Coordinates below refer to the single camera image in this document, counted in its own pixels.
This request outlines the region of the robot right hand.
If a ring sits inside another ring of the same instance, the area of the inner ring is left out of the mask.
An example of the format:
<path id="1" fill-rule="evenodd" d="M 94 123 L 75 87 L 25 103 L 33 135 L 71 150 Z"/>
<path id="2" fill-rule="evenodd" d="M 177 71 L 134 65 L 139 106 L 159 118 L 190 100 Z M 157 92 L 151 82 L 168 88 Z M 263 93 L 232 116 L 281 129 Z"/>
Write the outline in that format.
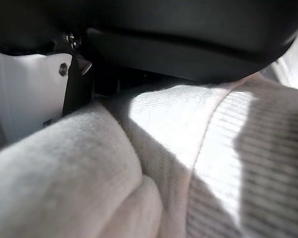
<path id="1" fill-rule="evenodd" d="M 0 0 L 3 137 L 163 76 L 243 78 L 297 34 L 298 0 Z"/>

